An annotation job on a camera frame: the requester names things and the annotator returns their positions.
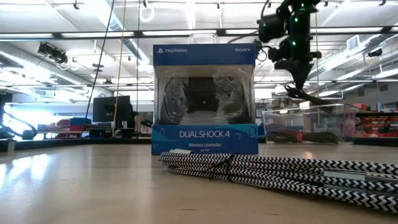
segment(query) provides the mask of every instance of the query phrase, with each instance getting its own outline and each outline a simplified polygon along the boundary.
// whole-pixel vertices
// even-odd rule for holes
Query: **blue box label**
[[[194,153],[258,154],[256,124],[153,125],[152,154],[171,149]]]
[[[154,45],[154,65],[255,65],[254,44]]]

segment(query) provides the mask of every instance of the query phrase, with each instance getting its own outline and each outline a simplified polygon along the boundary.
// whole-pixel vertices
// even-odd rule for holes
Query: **dualshock 4 box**
[[[154,45],[152,154],[258,153],[254,44]]]

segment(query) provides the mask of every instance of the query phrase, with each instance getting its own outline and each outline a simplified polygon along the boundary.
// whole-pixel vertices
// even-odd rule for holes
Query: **table surface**
[[[398,164],[398,148],[260,144],[260,156]],[[398,216],[281,190],[170,174],[150,145],[0,154],[1,223],[398,223]]]

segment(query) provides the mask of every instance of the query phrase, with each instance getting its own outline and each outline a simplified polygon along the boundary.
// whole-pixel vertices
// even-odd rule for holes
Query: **sony logo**
[[[236,52],[250,52],[251,49],[235,49]]]

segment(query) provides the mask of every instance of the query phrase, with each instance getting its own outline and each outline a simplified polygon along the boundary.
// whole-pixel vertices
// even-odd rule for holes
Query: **braided cable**
[[[367,208],[398,213],[398,198],[383,195],[398,194],[398,184],[323,175],[324,169],[338,169],[373,172],[375,173],[373,176],[391,178],[398,175],[398,166],[393,164],[176,152],[163,152],[159,161],[163,166],[167,166],[169,172],[175,174],[314,194]],[[332,189],[323,187],[324,184],[369,190],[375,194]]]

